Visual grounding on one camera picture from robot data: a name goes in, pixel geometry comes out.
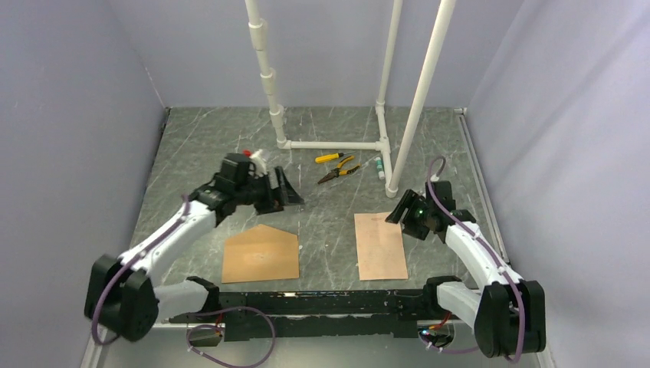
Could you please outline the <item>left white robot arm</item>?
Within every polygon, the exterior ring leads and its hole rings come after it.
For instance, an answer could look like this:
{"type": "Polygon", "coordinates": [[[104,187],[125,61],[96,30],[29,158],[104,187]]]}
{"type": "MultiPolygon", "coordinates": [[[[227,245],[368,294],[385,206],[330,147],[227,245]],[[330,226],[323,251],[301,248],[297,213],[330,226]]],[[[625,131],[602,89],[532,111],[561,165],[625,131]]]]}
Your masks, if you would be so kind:
{"type": "Polygon", "coordinates": [[[91,321],[95,344],[105,346],[100,328],[115,338],[135,342],[161,320],[190,314],[202,322],[220,311],[219,288],[200,277],[162,286],[162,274],[190,245],[217,228],[239,206],[251,205],[259,215],[281,212],[304,199],[288,182],[282,167],[274,169],[277,186],[254,163],[223,166],[212,179],[184,197],[178,212],[146,240],[117,257],[103,255],[90,272],[84,314],[91,321]]]}

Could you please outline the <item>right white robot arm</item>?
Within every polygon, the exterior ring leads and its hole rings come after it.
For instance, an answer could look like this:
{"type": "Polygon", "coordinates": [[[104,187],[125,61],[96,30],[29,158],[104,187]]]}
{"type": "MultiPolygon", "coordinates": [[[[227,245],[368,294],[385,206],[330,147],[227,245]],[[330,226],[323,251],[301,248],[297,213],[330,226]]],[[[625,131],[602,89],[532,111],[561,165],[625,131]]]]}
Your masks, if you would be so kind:
{"type": "Polygon", "coordinates": [[[424,240],[436,234],[462,261],[476,282],[472,290],[456,277],[431,278],[424,288],[424,312],[440,318],[449,312],[473,331],[486,357],[518,361],[547,347],[545,292],[538,281],[514,271],[481,234],[474,216],[457,209],[448,181],[429,181],[426,193],[409,189],[386,221],[404,235],[424,240]]]}

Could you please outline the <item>tan paper letter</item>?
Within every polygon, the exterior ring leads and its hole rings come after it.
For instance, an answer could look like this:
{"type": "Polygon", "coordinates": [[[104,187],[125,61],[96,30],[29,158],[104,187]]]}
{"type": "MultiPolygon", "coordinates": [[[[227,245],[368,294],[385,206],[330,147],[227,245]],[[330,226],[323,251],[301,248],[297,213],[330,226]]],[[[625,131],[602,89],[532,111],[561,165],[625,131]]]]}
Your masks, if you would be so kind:
{"type": "Polygon", "coordinates": [[[402,229],[386,222],[388,212],[354,215],[356,253],[361,281],[409,278],[402,229]]]}

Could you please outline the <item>small white green tube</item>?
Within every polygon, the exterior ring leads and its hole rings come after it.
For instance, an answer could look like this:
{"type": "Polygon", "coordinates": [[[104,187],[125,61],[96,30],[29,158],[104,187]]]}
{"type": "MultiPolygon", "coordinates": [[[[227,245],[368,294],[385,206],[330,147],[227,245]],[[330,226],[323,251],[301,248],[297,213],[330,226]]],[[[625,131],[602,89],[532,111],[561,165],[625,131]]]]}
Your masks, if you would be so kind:
{"type": "Polygon", "coordinates": [[[376,171],[378,174],[378,177],[380,180],[385,180],[386,179],[386,172],[384,168],[383,161],[380,157],[375,158],[375,163],[376,163],[376,171]]]}

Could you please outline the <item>brown paper envelope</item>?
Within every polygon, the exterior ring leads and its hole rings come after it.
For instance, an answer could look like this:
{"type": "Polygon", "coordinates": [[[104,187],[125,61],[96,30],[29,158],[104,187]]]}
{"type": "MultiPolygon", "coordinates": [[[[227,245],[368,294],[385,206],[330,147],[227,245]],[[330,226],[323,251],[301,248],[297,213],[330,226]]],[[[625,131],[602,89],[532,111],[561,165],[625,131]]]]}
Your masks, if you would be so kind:
{"type": "Polygon", "coordinates": [[[222,259],[222,283],[297,279],[300,276],[298,236],[256,225],[227,238],[222,259]]]}

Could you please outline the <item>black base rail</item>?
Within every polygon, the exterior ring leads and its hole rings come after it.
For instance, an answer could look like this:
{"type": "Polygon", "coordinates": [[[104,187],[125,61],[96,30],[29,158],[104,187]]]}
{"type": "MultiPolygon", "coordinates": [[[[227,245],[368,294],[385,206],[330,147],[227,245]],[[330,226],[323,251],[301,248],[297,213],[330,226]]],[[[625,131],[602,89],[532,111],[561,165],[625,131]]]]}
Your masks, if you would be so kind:
{"type": "Polygon", "coordinates": [[[222,292],[209,312],[180,314],[170,321],[217,322],[226,341],[238,342],[272,336],[412,338],[448,316],[422,289],[222,292]]]}

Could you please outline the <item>yellow handled pliers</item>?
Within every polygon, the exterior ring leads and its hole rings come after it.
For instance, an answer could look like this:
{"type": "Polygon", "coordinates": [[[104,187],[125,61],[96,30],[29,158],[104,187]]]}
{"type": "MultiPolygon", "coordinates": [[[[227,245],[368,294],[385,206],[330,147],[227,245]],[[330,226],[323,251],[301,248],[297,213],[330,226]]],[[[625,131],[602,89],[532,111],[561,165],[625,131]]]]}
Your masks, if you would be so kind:
{"type": "Polygon", "coordinates": [[[323,184],[323,183],[328,182],[330,180],[333,180],[335,178],[338,178],[340,176],[347,176],[347,175],[355,173],[357,170],[359,170],[361,168],[360,163],[354,164],[353,166],[351,166],[348,169],[345,168],[345,165],[348,162],[351,162],[354,158],[355,158],[355,156],[346,156],[346,157],[342,158],[338,162],[337,166],[334,169],[330,170],[323,178],[321,178],[317,182],[317,184],[320,185],[320,184],[323,184]]]}

